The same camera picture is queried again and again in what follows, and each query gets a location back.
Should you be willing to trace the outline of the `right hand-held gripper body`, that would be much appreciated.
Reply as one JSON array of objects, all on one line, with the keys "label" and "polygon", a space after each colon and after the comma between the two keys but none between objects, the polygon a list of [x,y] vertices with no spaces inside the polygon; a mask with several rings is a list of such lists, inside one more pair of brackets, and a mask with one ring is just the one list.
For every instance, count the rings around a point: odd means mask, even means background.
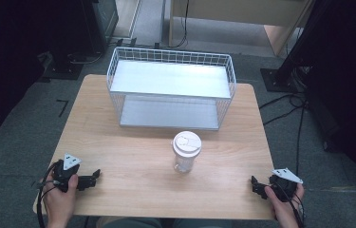
[{"label": "right hand-held gripper body", "polygon": [[269,177],[271,188],[275,195],[283,202],[289,201],[297,189],[297,184],[303,180],[292,173],[288,168],[274,169]]}]

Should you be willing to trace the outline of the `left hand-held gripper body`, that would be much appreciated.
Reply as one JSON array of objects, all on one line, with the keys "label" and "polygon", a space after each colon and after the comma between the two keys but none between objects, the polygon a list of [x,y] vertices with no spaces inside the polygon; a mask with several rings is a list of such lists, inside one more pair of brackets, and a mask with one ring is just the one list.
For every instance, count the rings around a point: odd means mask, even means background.
[{"label": "left hand-held gripper body", "polygon": [[53,169],[54,185],[62,192],[68,190],[69,179],[78,172],[81,162],[81,159],[65,153],[64,158],[55,163]]}]

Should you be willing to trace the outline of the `person's right hand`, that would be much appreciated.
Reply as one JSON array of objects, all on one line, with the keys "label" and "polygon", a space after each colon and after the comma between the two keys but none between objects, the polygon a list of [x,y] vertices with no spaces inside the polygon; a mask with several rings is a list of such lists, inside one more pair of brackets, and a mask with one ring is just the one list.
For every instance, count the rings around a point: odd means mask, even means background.
[{"label": "person's right hand", "polygon": [[295,196],[291,202],[282,202],[269,186],[265,187],[265,192],[272,203],[272,213],[278,220],[280,228],[299,228],[293,209],[299,211],[299,206],[305,193],[303,185],[301,183],[297,184]]}]

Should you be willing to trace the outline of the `person's left hand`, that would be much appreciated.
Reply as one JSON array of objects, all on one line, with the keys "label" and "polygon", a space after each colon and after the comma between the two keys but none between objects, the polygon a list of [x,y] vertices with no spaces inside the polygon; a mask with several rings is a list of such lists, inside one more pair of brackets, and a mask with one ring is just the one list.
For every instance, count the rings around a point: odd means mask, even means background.
[{"label": "person's left hand", "polygon": [[43,198],[47,212],[46,228],[66,228],[75,210],[78,175],[70,177],[66,192],[56,188],[52,180],[52,176],[48,175],[48,183],[44,186],[44,190],[48,191]]}]

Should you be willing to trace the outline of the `clear cup with white lid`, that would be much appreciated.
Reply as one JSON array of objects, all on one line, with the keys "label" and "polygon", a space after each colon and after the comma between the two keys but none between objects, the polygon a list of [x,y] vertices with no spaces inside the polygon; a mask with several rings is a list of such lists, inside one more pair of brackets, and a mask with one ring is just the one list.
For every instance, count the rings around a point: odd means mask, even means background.
[{"label": "clear cup with white lid", "polygon": [[192,131],[177,133],[172,140],[175,153],[174,169],[179,173],[189,173],[202,148],[201,138]]}]

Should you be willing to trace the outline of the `black cabinet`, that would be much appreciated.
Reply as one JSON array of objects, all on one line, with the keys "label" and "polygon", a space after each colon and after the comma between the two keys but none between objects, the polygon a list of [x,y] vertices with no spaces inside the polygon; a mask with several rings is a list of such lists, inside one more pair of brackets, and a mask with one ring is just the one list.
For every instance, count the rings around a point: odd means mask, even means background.
[{"label": "black cabinet", "polygon": [[105,52],[119,21],[116,0],[81,0],[88,32],[89,50]]}]

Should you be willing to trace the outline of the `light wooden desk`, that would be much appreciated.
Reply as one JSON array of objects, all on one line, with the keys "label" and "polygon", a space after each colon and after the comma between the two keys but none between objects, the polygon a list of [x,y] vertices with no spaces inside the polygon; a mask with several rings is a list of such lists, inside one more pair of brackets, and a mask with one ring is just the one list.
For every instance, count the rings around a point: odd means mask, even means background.
[{"label": "light wooden desk", "polygon": [[282,54],[295,29],[309,19],[315,0],[171,0],[169,44],[173,20],[185,17],[263,25],[272,51]]}]

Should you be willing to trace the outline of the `black stand base plate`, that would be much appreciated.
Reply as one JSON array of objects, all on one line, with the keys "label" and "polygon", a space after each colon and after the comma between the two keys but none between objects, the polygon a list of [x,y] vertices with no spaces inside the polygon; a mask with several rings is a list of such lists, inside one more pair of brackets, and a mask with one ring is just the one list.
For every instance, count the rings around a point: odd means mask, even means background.
[{"label": "black stand base plate", "polygon": [[265,88],[269,92],[297,92],[296,85],[290,74],[283,73],[280,69],[261,68],[261,76]]},{"label": "black stand base plate", "polygon": [[56,61],[50,52],[46,53],[43,65],[46,67],[42,76],[45,80],[77,80],[83,68],[83,65],[70,63],[68,58],[64,61]]}]

